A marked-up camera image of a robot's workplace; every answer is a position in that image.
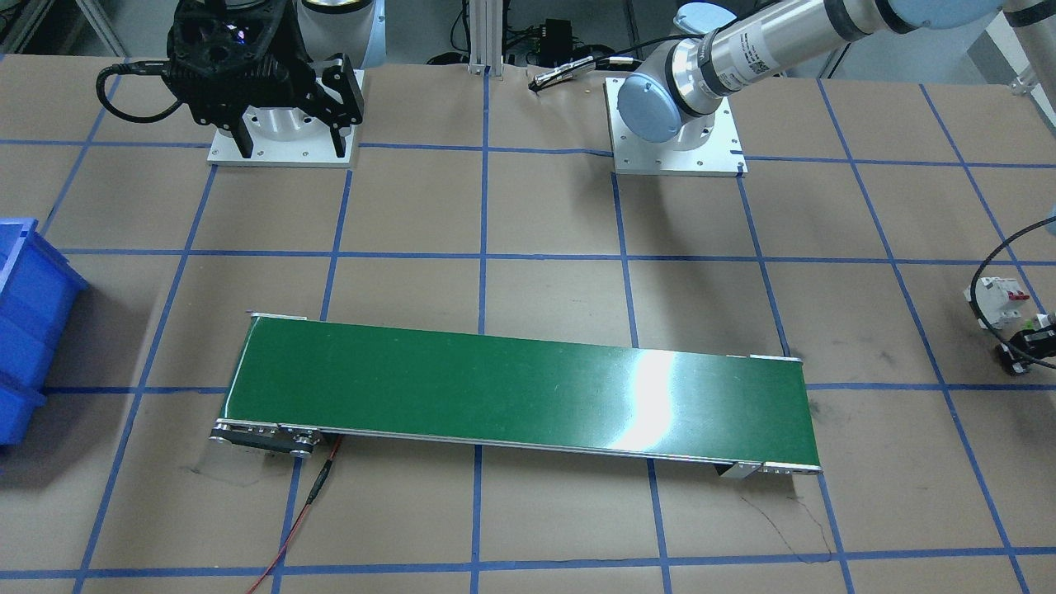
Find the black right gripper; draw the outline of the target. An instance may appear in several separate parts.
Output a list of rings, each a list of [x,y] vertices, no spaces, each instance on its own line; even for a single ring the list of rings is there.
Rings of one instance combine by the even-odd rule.
[[[347,157],[347,138],[365,120],[351,57],[309,64],[291,1],[180,1],[167,50],[163,82],[197,124],[227,125],[241,157],[254,147],[243,120],[250,106],[312,103],[307,112],[327,125],[336,157]]]

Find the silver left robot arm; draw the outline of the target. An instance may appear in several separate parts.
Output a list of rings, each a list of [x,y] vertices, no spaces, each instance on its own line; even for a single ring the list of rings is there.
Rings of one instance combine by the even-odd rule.
[[[1052,1],[776,1],[746,16],[713,10],[709,2],[681,5],[672,19],[680,38],[661,42],[624,79],[615,108],[637,138],[675,140],[750,83],[876,31],[955,29],[992,12],[1006,18],[1039,83],[1054,94]]]

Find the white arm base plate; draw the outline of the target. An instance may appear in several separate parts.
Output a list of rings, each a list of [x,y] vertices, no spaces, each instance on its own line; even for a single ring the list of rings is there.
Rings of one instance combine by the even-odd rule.
[[[358,152],[359,125],[336,129],[295,108],[249,106],[243,124],[252,140],[252,151],[243,157],[233,136],[214,133],[206,157],[220,167],[329,167],[351,168]]]
[[[742,143],[728,98],[706,117],[687,120],[672,140],[653,143],[634,134],[617,110],[625,78],[605,78],[614,167],[640,177],[744,177]]]

